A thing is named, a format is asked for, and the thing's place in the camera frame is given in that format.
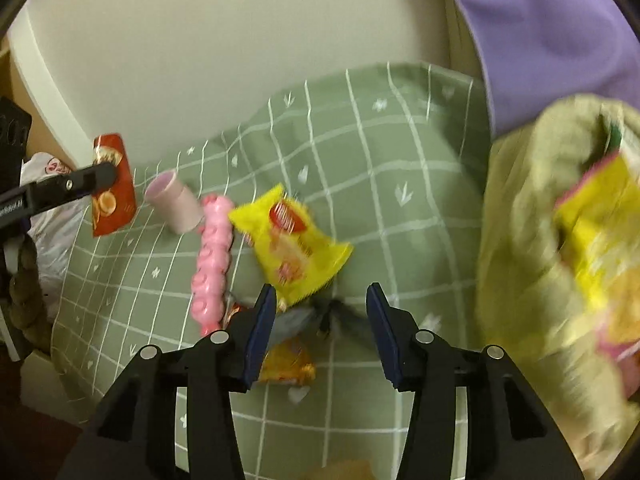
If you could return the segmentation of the left hand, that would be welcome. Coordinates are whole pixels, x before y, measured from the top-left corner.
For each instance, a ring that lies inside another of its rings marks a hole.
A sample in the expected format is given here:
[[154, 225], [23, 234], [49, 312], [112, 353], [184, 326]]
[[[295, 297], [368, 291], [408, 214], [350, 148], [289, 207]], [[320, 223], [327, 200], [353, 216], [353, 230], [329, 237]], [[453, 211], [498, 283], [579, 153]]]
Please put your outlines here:
[[52, 323], [48, 319], [39, 281], [37, 248], [29, 235], [17, 254], [17, 270], [9, 282], [9, 317], [25, 339], [37, 350], [49, 354]]

